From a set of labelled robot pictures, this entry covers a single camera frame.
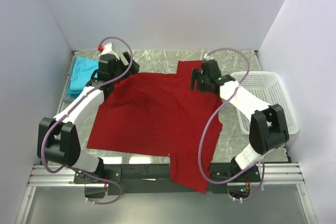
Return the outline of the red t shirt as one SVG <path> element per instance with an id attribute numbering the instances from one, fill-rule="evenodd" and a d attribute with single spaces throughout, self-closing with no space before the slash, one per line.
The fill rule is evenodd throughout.
<path id="1" fill-rule="evenodd" d="M 175 74 L 137 73 L 117 82 L 99 106 L 87 148 L 170 158 L 170 177 L 204 193 L 222 131 L 212 93 L 190 90 L 201 61 L 179 61 Z"/>

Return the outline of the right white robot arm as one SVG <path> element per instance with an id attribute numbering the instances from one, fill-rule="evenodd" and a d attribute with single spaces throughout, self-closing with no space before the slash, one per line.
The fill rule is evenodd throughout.
<path id="1" fill-rule="evenodd" d="M 190 89 L 209 92 L 219 96 L 224 103 L 214 112 L 206 123 L 198 148 L 198 161 L 201 160 L 203 142 L 212 119 L 228 103 L 241 112 L 250 123 L 249 144 L 233 158 L 230 175 L 235 181 L 241 182 L 248 175 L 248 167 L 262 160 L 270 151 L 289 141 L 284 109 L 279 104 L 270 104 L 256 97 L 245 89 L 242 84 L 248 77 L 247 71 L 240 80 L 231 75 L 222 75 L 216 60 L 206 60 L 200 69 L 193 69 Z"/>

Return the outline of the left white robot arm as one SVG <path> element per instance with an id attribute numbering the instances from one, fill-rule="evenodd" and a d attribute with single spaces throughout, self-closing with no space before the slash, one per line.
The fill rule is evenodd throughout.
<path id="1" fill-rule="evenodd" d="M 131 51 L 122 54 L 123 63 L 114 52 L 103 53 L 98 67 L 91 74 L 83 91 L 62 112 L 53 118 L 43 118 L 38 128 L 37 156 L 50 173 L 48 162 L 86 173 L 91 182 L 99 183 L 104 179 L 103 160 L 81 149 L 77 130 L 91 112 L 102 105 L 114 91 L 117 81 L 139 72 L 140 66 L 134 61 Z"/>

